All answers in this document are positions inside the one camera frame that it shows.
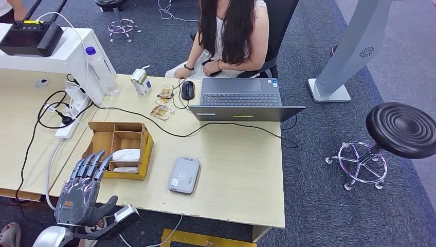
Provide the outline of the person's left hand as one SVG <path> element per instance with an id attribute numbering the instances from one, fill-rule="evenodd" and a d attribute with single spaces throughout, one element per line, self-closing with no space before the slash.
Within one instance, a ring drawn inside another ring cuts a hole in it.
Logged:
<path id="1" fill-rule="evenodd" d="M 209 61 L 209 62 L 205 63 L 205 65 L 203 66 L 203 73 L 209 77 L 211 77 L 213 74 L 215 74 L 219 71 L 221 71 L 220 60 Z"/>

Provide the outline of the person's right hand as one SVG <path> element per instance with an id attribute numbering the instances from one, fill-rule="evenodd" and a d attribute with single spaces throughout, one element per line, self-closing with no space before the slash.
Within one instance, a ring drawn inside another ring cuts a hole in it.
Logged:
<path id="1" fill-rule="evenodd" d="M 191 75 L 192 71 L 188 68 L 181 67 L 178 68 L 174 73 L 174 78 L 187 79 Z"/>

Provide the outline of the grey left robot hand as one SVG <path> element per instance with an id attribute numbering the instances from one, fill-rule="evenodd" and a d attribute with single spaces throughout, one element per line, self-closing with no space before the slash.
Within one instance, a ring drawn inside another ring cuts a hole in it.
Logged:
<path id="1" fill-rule="evenodd" d="M 100 182 L 112 161 L 112 155 L 103 158 L 104 154 L 104 150 L 91 153 L 75 164 L 69 179 L 63 184 L 54 211 L 57 225 L 93 226 L 113 211 L 118 201 L 115 195 L 105 204 L 96 206 Z"/>

